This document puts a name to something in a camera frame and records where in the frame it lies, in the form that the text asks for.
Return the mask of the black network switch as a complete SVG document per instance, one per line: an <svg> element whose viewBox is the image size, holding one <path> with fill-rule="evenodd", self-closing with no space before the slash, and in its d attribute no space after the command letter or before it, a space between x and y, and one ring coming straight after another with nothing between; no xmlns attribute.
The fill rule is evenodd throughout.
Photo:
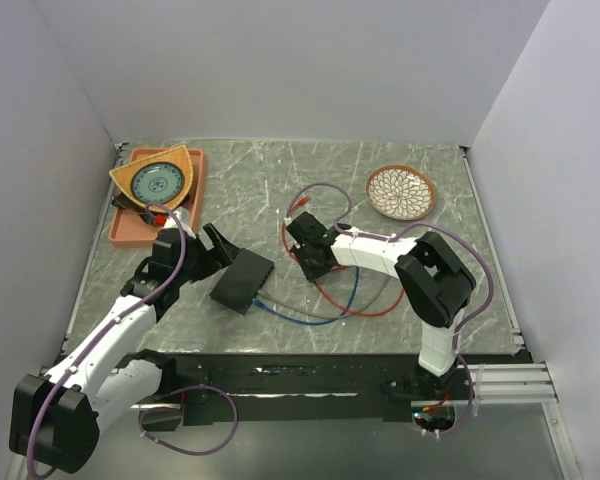
<svg viewBox="0 0 600 480"><path fill-rule="evenodd" d="M210 298L244 315L273 269L273 261L251 250L241 249L211 290Z"/></svg>

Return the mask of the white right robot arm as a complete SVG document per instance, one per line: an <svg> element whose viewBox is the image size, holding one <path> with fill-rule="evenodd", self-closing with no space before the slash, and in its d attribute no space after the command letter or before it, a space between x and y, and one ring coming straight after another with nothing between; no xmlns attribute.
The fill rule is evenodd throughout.
<svg viewBox="0 0 600 480"><path fill-rule="evenodd" d="M436 399L452 386L456 363L454 329L468 306L476 280L446 241L435 232L392 240L338 224L325 227L304 212L285 222L296 245L290 248L313 282L338 266L351 266L397 279L422 322L417 386Z"/></svg>

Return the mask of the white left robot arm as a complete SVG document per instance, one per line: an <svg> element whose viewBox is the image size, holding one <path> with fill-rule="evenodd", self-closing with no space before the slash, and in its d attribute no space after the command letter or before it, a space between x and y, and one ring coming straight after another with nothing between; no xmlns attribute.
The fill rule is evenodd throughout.
<svg viewBox="0 0 600 480"><path fill-rule="evenodd" d="M9 448L26 458L31 477L41 476L36 463L77 472L101 434L133 404L149 396L165 402L176 394L174 358L143 350L129 362L123 359L179 299L184 284L235 262L239 248L213 225L204 230L210 248L179 222L168 222L97 327L45 374L17 384Z"/></svg>

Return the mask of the dark dish under basket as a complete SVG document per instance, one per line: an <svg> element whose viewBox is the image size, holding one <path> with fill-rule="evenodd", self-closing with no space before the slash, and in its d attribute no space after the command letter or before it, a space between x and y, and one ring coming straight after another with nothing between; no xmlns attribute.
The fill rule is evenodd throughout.
<svg viewBox="0 0 600 480"><path fill-rule="evenodd" d="M139 216L145 224L152 226L154 214L137 204L134 198L125 193L118 185L113 186L111 204L116 208Z"/></svg>

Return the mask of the pink plastic tray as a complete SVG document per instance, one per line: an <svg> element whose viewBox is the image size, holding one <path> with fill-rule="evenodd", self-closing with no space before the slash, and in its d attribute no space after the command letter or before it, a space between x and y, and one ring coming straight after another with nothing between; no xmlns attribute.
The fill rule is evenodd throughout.
<svg viewBox="0 0 600 480"><path fill-rule="evenodd" d="M116 248L148 248L166 222L166 214L149 201L164 200L175 210L183 208L185 224L200 226L208 162L201 149L178 145L170 148L137 148L130 161L109 172L114 181L112 203L116 211L108 238Z"/></svg>

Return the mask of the blue patterned round plate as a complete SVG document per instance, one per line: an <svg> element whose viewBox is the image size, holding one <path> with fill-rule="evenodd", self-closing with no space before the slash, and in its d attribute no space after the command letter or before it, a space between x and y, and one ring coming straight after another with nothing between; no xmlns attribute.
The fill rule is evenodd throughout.
<svg viewBox="0 0 600 480"><path fill-rule="evenodd" d="M167 162L157 162L142 167L131 182L133 197L141 203L165 204L182 191L185 176L182 170Z"/></svg>

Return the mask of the woven triangular basket plate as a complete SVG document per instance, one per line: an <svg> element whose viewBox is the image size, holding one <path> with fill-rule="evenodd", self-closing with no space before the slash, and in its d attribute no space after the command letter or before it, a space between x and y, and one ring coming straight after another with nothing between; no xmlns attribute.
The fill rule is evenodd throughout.
<svg viewBox="0 0 600 480"><path fill-rule="evenodd" d="M195 190L193 160L184 145L132 160L109 175L114 183L113 205L135 212L142 212L149 203L174 210Z"/></svg>

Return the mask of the floral patterned plate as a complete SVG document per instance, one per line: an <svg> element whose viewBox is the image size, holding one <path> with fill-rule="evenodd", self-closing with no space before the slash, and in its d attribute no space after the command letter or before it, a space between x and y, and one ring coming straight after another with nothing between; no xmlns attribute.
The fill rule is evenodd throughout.
<svg viewBox="0 0 600 480"><path fill-rule="evenodd" d="M424 218L436 202L433 183L404 165L388 165L373 172L366 183L366 195L376 211L400 221Z"/></svg>

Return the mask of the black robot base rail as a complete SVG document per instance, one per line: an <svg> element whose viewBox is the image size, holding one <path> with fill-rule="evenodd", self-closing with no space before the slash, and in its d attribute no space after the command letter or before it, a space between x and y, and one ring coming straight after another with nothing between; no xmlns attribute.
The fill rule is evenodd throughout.
<svg viewBox="0 0 600 480"><path fill-rule="evenodd" d="M215 422L380 418L409 422L417 402L468 399L461 366L442 378L411 354L165 354L122 360L156 364L163 377L149 400L175 404L186 426Z"/></svg>

